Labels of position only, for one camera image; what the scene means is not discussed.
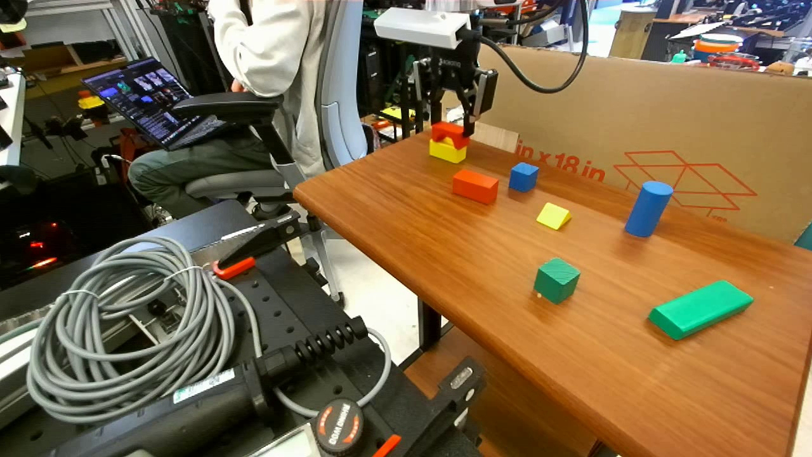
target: gray cable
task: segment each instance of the gray cable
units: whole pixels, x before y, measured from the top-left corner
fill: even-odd
[[[368,404],[377,397],[377,390],[382,388],[382,384],[389,380],[389,372],[390,372],[390,351],[389,351],[382,334],[376,333],[376,329],[368,329],[368,333],[371,333],[371,338],[377,343],[377,348],[380,348],[380,353],[382,353],[382,370],[380,370],[376,386],[372,386],[365,397],[357,398],[357,405],[361,405],[361,409],[368,405]],[[292,400],[278,386],[273,386],[273,390],[276,390],[276,398],[278,398],[290,412],[293,412],[293,414],[300,414],[300,417],[316,417],[316,414],[319,414],[319,412],[315,412],[315,409],[307,409],[307,405]]]
[[[109,245],[42,318],[30,346],[30,398],[54,419],[97,424],[220,372],[236,341],[226,291],[255,325],[248,300],[198,270],[178,240],[126,239]],[[178,327],[151,348],[106,351],[102,329],[160,295],[184,304]]]

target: white shirt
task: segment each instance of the white shirt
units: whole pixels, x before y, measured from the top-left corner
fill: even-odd
[[[210,0],[212,37],[227,73],[259,97],[285,97],[293,120],[292,160],[309,178],[325,171],[315,111],[328,0]]]

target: cardboard panel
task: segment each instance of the cardboard panel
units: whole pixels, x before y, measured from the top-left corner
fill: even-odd
[[[507,47],[538,87],[565,79],[575,58]],[[588,58],[561,94],[526,88],[496,68],[481,122],[518,132],[518,155],[584,179],[636,193],[645,179],[674,185],[674,206],[791,244],[812,220],[812,80],[655,61]]]

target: red block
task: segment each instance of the red block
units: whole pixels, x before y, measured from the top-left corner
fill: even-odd
[[[491,174],[481,174],[475,171],[458,171],[452,178],[452,193],[463,196],[469,201],[479,201],[485,206],[496,201],[500,179]]]

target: person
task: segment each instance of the person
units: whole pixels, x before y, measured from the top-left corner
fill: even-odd
[[[285,97],[282,108],[292,125],[292,160],[304,178],[325,171],[315,111],[316,65],[325,45],[328,0],[210,0],[216,51],[233,77],[231,92]],[[268,150],[233,129],[216,139],[150,150],[126,173],[136,193],[156,204],[172,219],[200,211],[205,204],[187,196],[184,185],[217,173],[272,167]]]

